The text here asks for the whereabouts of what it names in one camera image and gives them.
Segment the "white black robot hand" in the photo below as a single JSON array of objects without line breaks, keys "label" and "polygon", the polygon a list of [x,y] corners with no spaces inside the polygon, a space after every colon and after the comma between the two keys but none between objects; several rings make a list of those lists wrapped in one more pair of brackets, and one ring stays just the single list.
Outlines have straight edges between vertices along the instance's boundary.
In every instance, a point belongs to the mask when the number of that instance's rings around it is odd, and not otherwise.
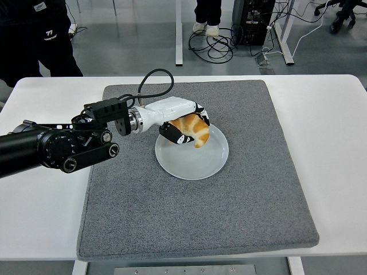
[{"label": "white black robot hand", "polygon": [[209,139],[209,117],[204,107],[194,101],[169,97],[151,103],[144,108],[136,107],[138,127],[135,132],[147,131],[159,125],[159,133],[175,144],[193,142],[202,147]]}]

